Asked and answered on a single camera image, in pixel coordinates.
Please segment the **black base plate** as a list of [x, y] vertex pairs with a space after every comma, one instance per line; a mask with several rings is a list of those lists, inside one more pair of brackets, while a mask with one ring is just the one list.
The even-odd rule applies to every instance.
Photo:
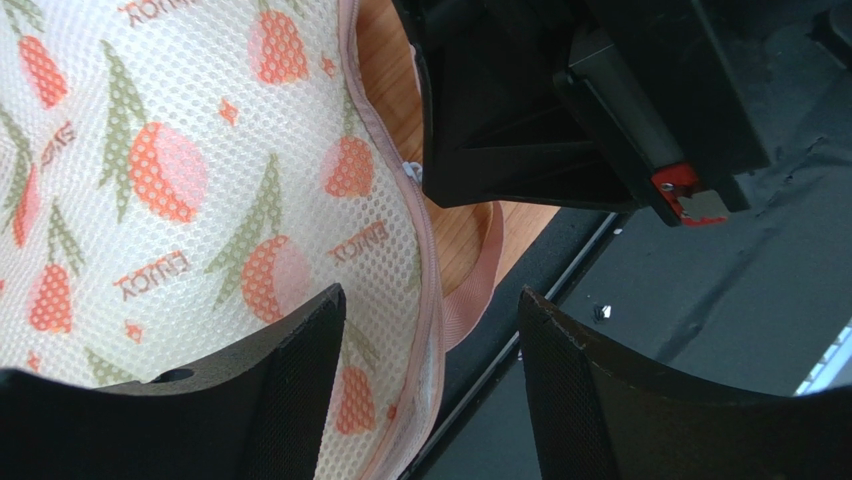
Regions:
[[439, 425], [408, 479], [545, 479], [519, 339], [531, 289], [576, 321], [687, 374], [797, 397], [851, 321], [851, 5], [698, 1], [769, 163], [749, 209], [670, 226], [648, 207], [556, 206], [451, 353]]

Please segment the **aluminium frame rail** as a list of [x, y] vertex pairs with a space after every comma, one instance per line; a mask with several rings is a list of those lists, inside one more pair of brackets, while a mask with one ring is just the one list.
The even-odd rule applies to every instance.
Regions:
[[851, 321], [848, 321], [811, 368], [794, 395], [809, 395], [850, 384]]

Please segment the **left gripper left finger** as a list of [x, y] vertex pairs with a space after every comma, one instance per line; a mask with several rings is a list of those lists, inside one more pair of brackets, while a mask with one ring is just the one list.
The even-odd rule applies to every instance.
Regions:
[[84, 389], [1, 373], [5, 479], [310, 479], [346, 297], [331, 285], [284, 319], [154, 381]]

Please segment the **floral mesh laundry bag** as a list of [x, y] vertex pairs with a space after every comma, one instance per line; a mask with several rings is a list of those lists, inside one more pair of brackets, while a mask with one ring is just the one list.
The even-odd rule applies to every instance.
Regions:
[[247, 338], [332, 283], [312, 479], [397, 479], [501, 259], [444, 294], [420, 190], [365, 95], [354, 1], [1, 5], [1, 363], [92, 392]]

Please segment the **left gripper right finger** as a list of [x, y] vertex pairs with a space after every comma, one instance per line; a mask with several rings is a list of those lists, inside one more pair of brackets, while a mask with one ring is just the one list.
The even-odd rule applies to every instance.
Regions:
[[531, 289], [519, 339], [545, 479], [847, 479], [851, 390], [797, 397], [705, 380], [599, 333]]

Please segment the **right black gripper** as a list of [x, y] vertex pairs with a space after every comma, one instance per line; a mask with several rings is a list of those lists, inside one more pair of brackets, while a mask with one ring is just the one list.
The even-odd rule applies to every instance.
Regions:
[[702, 3], [395, 9], [420, 83], [423, 190], [437, 205], [648, 207], [670, 226], [749, 209], [739, 176], [769, 155]]

